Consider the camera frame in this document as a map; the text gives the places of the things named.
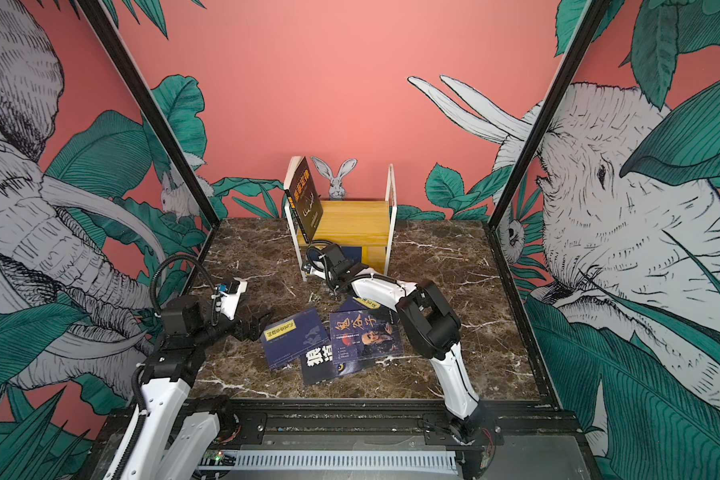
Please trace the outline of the black book at bottom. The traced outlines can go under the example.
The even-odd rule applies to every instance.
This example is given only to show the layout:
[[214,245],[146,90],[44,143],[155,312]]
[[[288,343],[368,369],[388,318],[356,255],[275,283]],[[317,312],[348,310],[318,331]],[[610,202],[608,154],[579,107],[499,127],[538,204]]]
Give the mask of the black book at bottom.
[[330,344],[306,351],[301,357],[301,374],[306,386],[315,385],[336,377]]

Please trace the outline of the black frame post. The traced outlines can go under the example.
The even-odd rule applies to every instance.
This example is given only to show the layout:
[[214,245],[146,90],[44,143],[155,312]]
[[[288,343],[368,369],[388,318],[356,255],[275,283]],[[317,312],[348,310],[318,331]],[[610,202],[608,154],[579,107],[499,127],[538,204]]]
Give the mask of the black frame post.
[[184,180],[200,211],[209,221],[211,228],[220,224],[220,219],[202,190],[194,171],[189,166],[179,141],[174,135],[165,115],[158,106],[155,97],[144,81],[143,75],[135,64],[130,52],[123,44],[119,33],[101,1],[77,1],[98,40],[106,50],[121,79],[137,102],[147,123],[154,131],[158,143],[165,150],[172,164]]
[[581,61],[594,38],[600,23],[608,11],[611,2],[606,0],[588,1],[583,15],[575,29],[556,76],[550,86],[546,98],[541,104],[536,121],[528,138],[524,141],[518,160],[513,167],[508,183],[500,197],[498,205],[488,221],[487,228],[495,231],[506,210],[509,208],[514,193],[520,186],[530,163],[536,157],[537,150],[548,127],[553,120],[565,92],[573,80]]

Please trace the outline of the blue book with yellow label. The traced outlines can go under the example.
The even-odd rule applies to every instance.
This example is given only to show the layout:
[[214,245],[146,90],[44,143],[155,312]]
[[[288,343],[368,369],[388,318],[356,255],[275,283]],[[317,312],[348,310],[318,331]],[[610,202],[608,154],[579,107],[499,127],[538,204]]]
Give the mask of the blue book with yellow label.
[[356,246],[341,246],[341,260],[351,264],[362,263],[362,248]]

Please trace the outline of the black right frame post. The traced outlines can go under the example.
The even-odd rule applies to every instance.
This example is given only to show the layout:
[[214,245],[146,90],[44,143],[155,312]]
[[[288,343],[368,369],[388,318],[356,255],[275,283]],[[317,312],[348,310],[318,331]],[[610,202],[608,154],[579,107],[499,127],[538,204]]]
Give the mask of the black right frame post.
[[541,104],[536,121],[528,138],[524,141],[518,160],[513,167],[508,183],[500,197],[498,205],[488,221],[487,228],[495,231],[506,210],[509,208],[514,193],[520,186],[530,163],[536,157],[537,150],[548,127],[553,120],[565,92],[573,80],[581,61],[594,38],[600,23],[608,11],[611,2],[606,0],[588,1],[583,15],[575,29],[556,76],[550,86],[546,98]]

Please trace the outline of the dark book with portrait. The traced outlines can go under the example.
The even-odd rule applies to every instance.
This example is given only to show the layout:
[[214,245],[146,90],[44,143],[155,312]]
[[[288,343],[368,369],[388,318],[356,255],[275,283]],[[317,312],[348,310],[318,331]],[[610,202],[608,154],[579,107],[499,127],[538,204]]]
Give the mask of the dark book with portrait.
[[332,362],[337,377],[373,366],[376,360],[403,353],[392,312],[386,308],[336,312],[329,319]]

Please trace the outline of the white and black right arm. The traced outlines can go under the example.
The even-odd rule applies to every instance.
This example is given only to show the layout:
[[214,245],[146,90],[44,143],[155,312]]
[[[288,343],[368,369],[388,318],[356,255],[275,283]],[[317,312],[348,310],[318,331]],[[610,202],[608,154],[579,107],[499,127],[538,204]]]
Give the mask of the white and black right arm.
[[461,424],[475,417],[479,396],[462,358],[461,320],[433,281],[388,277],[350,259],[329,241],[307,247],[302,270],[323,279],[336,293],[349,292],[394,310],[413,350],[430,361],[451,417]]

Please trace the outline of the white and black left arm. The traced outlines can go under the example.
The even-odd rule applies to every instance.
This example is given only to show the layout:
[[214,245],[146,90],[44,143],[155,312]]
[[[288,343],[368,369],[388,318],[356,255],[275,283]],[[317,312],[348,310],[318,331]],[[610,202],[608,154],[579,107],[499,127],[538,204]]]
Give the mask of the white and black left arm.
[[132,376],[134,412],[105,479],[187,479],[209,446],[240,437],[244,417],[228,400],[187,401],[207,348],[227,336],[256,341],[271,322],[271,310],[237,319],[238,299],[237,294],[215,294],[207,315],[194,295],[161,308],[164,339]]

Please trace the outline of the dark blue book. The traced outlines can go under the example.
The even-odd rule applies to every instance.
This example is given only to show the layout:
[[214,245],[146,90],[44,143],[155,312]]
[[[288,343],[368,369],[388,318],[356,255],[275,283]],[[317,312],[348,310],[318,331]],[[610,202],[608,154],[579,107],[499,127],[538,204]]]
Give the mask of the dark blue book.
[[350,297],[338,307],[337,312],[350,312],[357,310],[386,311],[388,310],[388,307],[374,300]]
[[317,309],[312,307],[267,327],[260,336],[270,370],[276,370],[329,342]]

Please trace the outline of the wooden shelf with white frame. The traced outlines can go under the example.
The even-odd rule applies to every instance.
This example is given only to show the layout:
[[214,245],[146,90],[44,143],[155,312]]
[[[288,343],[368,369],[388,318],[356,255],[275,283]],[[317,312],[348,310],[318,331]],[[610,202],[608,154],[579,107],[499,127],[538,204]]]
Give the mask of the wooden shelf with white frame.
[[357,161],[346,160],[337,172],[333,172],[320,159],[308,162],[323,208],[318,230],[311,243],[305,243],[284,192],[285,217],[298,264],[304,264],[303,254],[310,244],[325,240],[341,246],[361,247],[362,263],[380,273],[387,273],[398,210],[394,166],[389,165],[387,168],[386,190],[382,200],[346,200],[343,180],[354,169]]

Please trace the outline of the black book standing on shelf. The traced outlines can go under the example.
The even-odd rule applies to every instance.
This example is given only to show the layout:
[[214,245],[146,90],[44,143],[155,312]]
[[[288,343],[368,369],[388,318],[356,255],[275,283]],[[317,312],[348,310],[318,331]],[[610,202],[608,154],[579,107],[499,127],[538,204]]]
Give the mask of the black book standing on shelf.
[[302,232],[306,244],[311,243],[318,230],[323,208],[309,162],[304,156],[293,156],[283,181],[284,192]]

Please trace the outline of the black left frame post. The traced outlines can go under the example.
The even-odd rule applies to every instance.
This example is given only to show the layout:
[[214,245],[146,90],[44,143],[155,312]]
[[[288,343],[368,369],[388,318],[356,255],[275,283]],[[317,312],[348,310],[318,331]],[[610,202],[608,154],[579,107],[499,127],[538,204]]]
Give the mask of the black left frame post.
[[179,141],[174,135],[165,115],[158,106],[155,97],[144,81],[143,75],[135,64],[130,52],[123,44],[119,33],[101,1],[77,1],[98,40],[106,50],[121,79],[137,102],[147,123],[154,131],[158,143],[165,150],[172,164],[184,180],[200,211],[209,221],[211,228],[220,224],[220,219],[202,190],[194,171],[189,166]]

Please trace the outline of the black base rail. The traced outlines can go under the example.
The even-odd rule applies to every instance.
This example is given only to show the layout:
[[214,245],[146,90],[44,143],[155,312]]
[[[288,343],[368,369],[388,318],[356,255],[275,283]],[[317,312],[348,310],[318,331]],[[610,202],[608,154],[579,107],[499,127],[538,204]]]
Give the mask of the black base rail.
[[575,414],[533,401],[480,403],[480,425],[472,440],[457,441],[456,427],[437,400],[255,400],[226,399],[222,414],[230,427],[211,440],[212,448],[262,445],[266,437],[284,435],[413,435],[428,445],[467,448],[516,436],[571,436],[585,442]]

